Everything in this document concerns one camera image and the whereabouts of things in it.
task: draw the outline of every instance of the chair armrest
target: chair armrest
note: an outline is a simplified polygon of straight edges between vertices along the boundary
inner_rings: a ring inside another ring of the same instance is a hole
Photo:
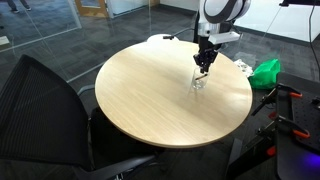
[[[90,84],[90,85],[86,85],[86,86],[83,86],[80,88],[80,90],[78,91],[78,96],[81,96],[82,93],[84,93],[85,91],[88,91],[88,90],[91,90],[91,89],[94,89],[95,88],[95,85],[94,84]]]
[[[151,162],[154,159],[154,155],[149,155],[131,158],[129,160],[106,166],[92,172],[87,172],[80,167],[73,167],[73,170],[79,180],[106,180],[137,166],[143,165],[147,162]]]

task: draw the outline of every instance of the white object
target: white object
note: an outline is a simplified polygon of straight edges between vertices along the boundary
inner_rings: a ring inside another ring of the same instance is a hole
[[[156,34],[153,36],[150,36],[147,41],[159,41],[159,40],[165,40],[165,41],[179,41],[177,37],[174,37],[172,40],[170,39],[163,39],[163,36],[171,36],[170,34]]]
[[[238,59],[234,62],[240,70],[243,72],[243,74],[248,78],[250,76],[253,76],[253,70],[252,67],[247,65],[246,63],[242,62],[241,59]]]
[[[213,34],[209,36],[209,41],[213,44],[221,44],[225,42],[237,41],[240,39],[240,34],[236,32],[226,32],[220,34]]]
[[[9,44],[9,43],[10,43],[10,42],[9,42],[7,36],[2,36],[2,37],[0,37],[0,46],[1,46],[1,45],[7,45],[7,44]]]

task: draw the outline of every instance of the white wall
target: white wall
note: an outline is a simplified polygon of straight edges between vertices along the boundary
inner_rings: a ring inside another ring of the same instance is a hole
[[[282,0],[251,0],[248,12],[236,21],[236,25],[261,32],[266,32],[269,28],[268,33],[270,34],[309,41],[308,22],[312,6],[280,7],[281,2]],[[197,11],[199,0],[161,0],[160,3]],[[311,21],[312,40],[320,33],[319,19],[320,7],[316,7]]]
[[[199,0],[160,0],[160,4],[198,11]]]

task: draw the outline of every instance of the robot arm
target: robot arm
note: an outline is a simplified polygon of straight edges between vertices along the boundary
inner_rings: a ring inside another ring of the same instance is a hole
[[[251,0],[200,0],[198,21],[199,53],[194,55],[201,72],[208,72],[218,52],[210,47],[236,41],[240,35],[236,32],[220,33],[220,23],[233,21],[243,16],[250,7]]]

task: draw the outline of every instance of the cable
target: cable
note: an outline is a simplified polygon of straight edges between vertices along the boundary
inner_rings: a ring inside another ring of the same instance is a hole
[[[238,33],[238,34],[240,34],[240,35],[242,34],[242,32],[240,32],[240,31],[238,30],[238,28],[236,28],[236,27],[234,26],[234,24],[233,24],[234,21],[230,21],[229,23],[230,23],[230,25],[231,25],[231,28],[233,28],[234,31],[236,31],[236,33]]]
[[[259,46],[260,46],[262,40],[263,40],[263,39],[266,37],[266,35],[268,34],[269,29],[271,28],[271,26],[273,25],[273,22],[274,22],[274,21],[276,20],[276,18],[278,17],[278,14],[279,14],[279,12],[281,11],[281,9],[282,9],[282,7],[280,6],[279,9],[278,9],[278,11],[277,11],[277,13],[276,13],[276,15],[273,17],[273,19],[272,19],[272,21],[271,21],[268,29],[266,30],[266,32],[264,32],[262,38],[260,38],[260,42],[259,42],[259,44],[258,44]]]
[[[314,58],[316,59],[316,63],[317,63],[317,66],[318,66],[318,71],[319,71],[319,81],[320,81],[320,66],[319,66],[319,61],[318,61],[317,54],[316,54],[316,52],[314,51],[313,44],[312,44],[312,41],[311,41],[311,17],[312,17],[314,8],[316,7],[317,1],[318,1],[318,0],[314,0],[313,7],[312,7],[312,11],[311,11],[310,16],[309,16],[309,43],[310,43],[310,47],[311,47],[311,49],[312,49]]]

